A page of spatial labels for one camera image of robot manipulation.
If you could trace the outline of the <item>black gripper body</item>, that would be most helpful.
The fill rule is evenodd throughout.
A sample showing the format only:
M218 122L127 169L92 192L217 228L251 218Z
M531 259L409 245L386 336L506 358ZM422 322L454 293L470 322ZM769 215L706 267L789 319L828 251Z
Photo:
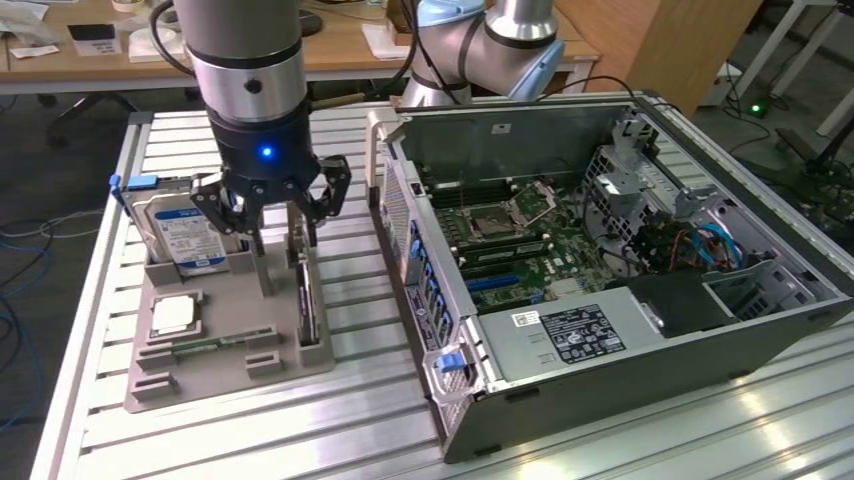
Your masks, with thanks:
M262 122L233 121L209 112L227 190L265 206L309 190L321 165L313 150L310 104Z

